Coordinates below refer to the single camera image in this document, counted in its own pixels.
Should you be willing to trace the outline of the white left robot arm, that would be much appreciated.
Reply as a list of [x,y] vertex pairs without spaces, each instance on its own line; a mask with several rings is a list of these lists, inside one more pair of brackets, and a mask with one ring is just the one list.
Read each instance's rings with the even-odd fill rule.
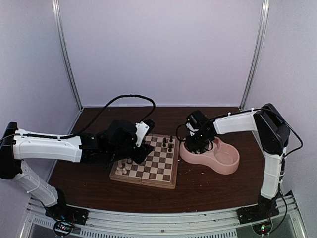
[[144,139],[154,128],[151,119],[131,123],[114,120],[97,134],[33,134],[10,122],[0,140],[0,177],[20,184],[60,220],[71,216],[64,193],[39,177],[27,159],[63,160],[83,164],[110,164],[121,159],[142,163],[153,151]]

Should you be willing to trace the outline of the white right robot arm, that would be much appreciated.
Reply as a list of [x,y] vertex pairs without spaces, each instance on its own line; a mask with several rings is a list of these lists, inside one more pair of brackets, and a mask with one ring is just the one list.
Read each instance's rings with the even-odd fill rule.
[[260,196],[268,200],[275,198],[282,179],[282,161],[286,157],[290,129],[273,104],[212,119],[195,111],[187,116],[185,126],[189,135],[180,144],[180,157],[187,163],[207,166],[222,175],[236,172],[240,154],[219,135],[257,132],[265,158]]

